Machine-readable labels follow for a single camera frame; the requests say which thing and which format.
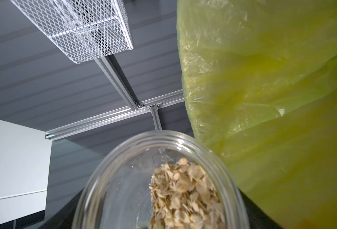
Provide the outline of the oatmeal jar with terracotta lid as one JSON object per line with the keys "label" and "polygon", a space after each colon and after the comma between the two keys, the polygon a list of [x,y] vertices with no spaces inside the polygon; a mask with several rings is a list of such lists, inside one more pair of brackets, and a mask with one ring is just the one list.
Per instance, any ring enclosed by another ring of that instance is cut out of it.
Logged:
{"label": "oatmeal jar with terracotta lid", "polygon": [[248,229],[241,194],[221,160],[196,139],[149,131],[98,165],[74,229]]}

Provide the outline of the grey bin with green bag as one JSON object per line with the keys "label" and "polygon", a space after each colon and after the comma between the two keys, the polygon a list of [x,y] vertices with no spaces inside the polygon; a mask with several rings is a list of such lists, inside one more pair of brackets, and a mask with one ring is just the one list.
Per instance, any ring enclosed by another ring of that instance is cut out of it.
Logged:
{"label": "grey bin with green bag", "polygon": [[337,1],[178,1],[197,140],[285,229],[337,229]]}

